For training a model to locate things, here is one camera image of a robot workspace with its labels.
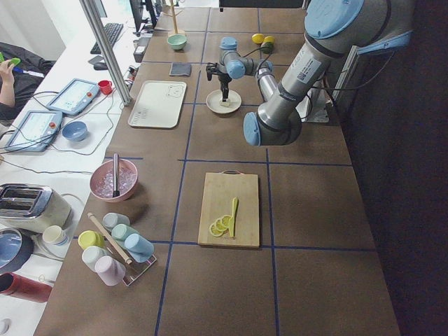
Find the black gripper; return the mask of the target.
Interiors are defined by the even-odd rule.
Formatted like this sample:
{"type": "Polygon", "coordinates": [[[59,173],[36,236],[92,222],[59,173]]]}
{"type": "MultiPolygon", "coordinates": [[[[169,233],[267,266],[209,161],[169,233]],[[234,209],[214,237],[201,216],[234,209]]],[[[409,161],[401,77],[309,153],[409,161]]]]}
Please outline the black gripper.
{"type": "Polygon", "coordinates": [[[218,79],[220,81],[220,91],[222,93],[222,102],[228,101],[228,85],[231,82],[231,77],[227,73],[222,73],[218,76],[218,79]]]}

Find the person forearm at desk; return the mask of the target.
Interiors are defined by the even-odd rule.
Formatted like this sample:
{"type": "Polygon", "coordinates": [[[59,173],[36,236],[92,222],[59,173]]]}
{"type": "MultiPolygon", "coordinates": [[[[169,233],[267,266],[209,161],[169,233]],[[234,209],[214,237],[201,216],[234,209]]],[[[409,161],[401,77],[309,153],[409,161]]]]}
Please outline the person forearm at desk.
{"type": "Polygon", "coordinates": [[[15,79],[13,76],[14,64],[9,60],[5,60],[1,63],[1,103],[9,107],[15,106],[15,91],[14,83],[15,79]]]}

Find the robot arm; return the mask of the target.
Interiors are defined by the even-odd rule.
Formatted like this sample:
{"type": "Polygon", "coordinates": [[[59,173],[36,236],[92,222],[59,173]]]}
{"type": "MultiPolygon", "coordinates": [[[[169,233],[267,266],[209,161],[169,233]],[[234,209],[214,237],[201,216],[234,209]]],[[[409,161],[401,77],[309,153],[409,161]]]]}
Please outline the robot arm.
{"type": "Polygon", "coordinates": [[[294,142],[302,129],[296,108],[319,77],[352,46],[360,54],[382,54],[408,45],[414,1],[312,1],[304,18],[304,44],[280,82],[265,60],[242,57],[237,41],[220,42],[218,75],[227,81],[254,76],[265,101],[244,118],[244,137],[252,146],[294,142]]]}

